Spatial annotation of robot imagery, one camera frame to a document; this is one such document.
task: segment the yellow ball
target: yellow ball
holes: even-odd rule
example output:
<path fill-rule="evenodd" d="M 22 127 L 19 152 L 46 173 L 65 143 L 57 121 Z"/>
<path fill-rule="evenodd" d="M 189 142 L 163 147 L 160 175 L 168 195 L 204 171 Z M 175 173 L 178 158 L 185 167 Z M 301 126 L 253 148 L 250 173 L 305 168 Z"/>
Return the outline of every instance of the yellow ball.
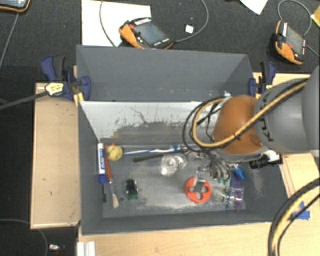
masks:
<path fill-rule="evenodd" d="M 123 154 L 123 150 L 120 146 L 114 144 L 107 147 L 106 151 L 108 152 L 108 159 L 110 161 L 118 161 Z"/>

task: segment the black carpet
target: black carpet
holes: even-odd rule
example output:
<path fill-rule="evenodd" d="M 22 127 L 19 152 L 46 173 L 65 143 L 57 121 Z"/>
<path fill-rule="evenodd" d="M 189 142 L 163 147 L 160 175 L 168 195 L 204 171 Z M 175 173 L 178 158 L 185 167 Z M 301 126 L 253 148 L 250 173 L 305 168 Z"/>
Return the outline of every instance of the black carpet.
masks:
<path fill-rule="evenodd" d="M 313 13 L 318 0 L 299 0 Z M 153 20 L 175 40 L 188 36 L 185 24 L 199 30 L 205 23 L 205 9 L 199 0 L 126 0 L 120 3 L 151 5 Z M 279 60 L 269 47 L 279 17 L 280 0 L 268 0 L 261 15 L 238 0 L 205 0 L 209 10 L 207 27 L 190 40 L 175 44 L 174 50 L 248 54 L 252 70 L 260 72 L 260 61 L 272 61 L 277 72 L 311 73 L 319 59 L 310 51 L 303 65 Z M 285 2 L 281 14 L 303 33 L 309 18 L 301 6 Z M 15 14 L 0 12 L 0 55 Z M 319 53 L 319 28 L 312 22 L 305 36 Z M 76 64 L 76 48 L 81 43 L 80 0 L 32 0 L 18 18 L 3 65 L 0 69 L 0 99 L 14 101 L 34 93 L 35 83 L 45 77 L 40 61 L 47 55 L 66 56 L 66 66 Z M 29 220 L 33 142 L 33 103 L 0 110 L 0 219 Z M 48 243 L 65 244 L 65 255 L 74 255 L 76 229 L 45 230 Z M 0 223 L 0 255 L 42 255 L 42 237 L 23 223 Z"/>

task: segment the bin floor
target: bin floor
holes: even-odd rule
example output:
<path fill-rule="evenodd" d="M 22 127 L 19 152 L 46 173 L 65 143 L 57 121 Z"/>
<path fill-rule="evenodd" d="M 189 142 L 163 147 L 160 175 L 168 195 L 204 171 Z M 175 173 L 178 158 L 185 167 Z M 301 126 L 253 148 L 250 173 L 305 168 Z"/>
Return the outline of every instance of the bin floor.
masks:
<path fill-rule="evenodd" d="M 128 217 L 163 215 L 177 213 L 225 211 L 226 201 L 221 202 L 217 193 L 229 188 L 230 181 L 226 185 L 210 177 L 205 172 L 203 178 L 212 188 L 211 198 L 204 203 L 191 201 L 184 192 L 186 181 L 194 177 L 196 170 L 201 166 L 201 160 L 188 161 L 187 165 L 178 169 L 174 175 L 161 174 L 162 157 L 134 163 L 133 156 L 123 156 L 119 161 L 110 161 L 116 195 L 119 207 L 112 207 L 110 186 L 107 185 L 107 203 L 103 204 L 103 217 Z M 138 199 L 128 200 L 126 193 L 126 180 L 134 179 L 138 188 Z"/>

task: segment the gray bin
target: gray bin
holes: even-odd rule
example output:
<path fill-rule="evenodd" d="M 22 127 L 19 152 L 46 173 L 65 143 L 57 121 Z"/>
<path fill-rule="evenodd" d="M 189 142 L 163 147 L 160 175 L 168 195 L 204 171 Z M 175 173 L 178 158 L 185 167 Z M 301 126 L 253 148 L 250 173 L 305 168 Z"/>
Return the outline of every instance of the gray bin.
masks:
<path fill-rule="evenodd" d="M 245 54 L 79 45 L 77 75 L 89 76 L 92 85 L 90 101 L 78 108 L 84 235 L 268 222 L 288 198 L 279 167 L 243 165 L 240 211 L 226 211 L 214 200 L 197 204 L 183 187 L 198 163 L 167 177 L 160 174 L 160 158 L 133 163 L 126 156 L 110 162 L 120 206 L 112 208 L 110 190 L 102 201 L 97 143 L 132 149 L 182 144 L 183 122 L 197 102 L 225 91 L 248 93 L 252 71 Z M 137 180 L 138 200 L 127 200 L 128 178 Z"/>

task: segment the white paper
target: white paper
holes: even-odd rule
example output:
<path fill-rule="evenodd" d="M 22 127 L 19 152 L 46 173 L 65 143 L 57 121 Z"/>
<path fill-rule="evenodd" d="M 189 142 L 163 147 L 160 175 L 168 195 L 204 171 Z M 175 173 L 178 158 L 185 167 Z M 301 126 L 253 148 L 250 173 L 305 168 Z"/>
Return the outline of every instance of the white paper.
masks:
<path fill-rule="evenodd" d="M 256 14 L 261 14 L 268 0 L 240 0 L 246 7 Z"/>
<path fill-rule="evenodd" d="M 82 44 L 85 46 L 112 46 L 100 24 L 100 4 L 101 1 L 97 0 L 82 0 Z M 151 17 L 150 6 L 116 2 L 102 4 L 102 23 L 116 46 L 122 42 L 119 27 L 126 21 L 144 17 Z"/>

